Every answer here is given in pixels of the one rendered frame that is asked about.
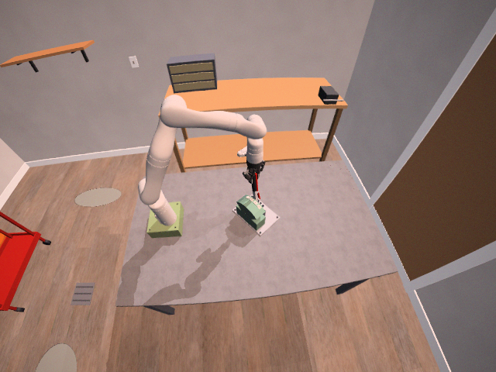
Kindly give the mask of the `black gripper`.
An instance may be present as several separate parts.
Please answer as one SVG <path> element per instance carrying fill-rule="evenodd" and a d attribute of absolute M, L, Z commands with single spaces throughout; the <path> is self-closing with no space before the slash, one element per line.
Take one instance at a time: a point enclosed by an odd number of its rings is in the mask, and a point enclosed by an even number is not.
<path fill-rule="evenodd" d="M 253 176 L 255 173 L 257 173 L 257 180 L 259 179 L 260 172 L 263 171 L 265 161 L 262 160 L 258 164 L 251 164 L 246 160 L 246 164 L 247 164 L 247 171 L 243 172 L 243 176 L 252 184 L 253 183 Z"/>

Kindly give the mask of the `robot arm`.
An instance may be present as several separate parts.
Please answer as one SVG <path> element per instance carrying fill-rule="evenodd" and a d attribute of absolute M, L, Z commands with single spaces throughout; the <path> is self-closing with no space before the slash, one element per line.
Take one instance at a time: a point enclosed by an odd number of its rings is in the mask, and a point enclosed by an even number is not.
<path fill-rule="evenodd" d="M 160 107 L 157 130 L 146 158 L 146 178 L 138 184 L 140 200 L 149 206 L 156 219 L 165 226 L 173 225 L 177 219 L 161 191 L 173 153 L 177 128 L 221 129 L 248 137 L 247 146 L 238 151 L 237 156 L 246 157 L 251 164 L 258 164 L 263 160 L 263 137 L 267 133 L 264 122 L 258 115 L 251 115 L 245 120 L 241 115 L 231 112 L 199 112 L 187 108 L 179 95 L 166 97 Z"/>

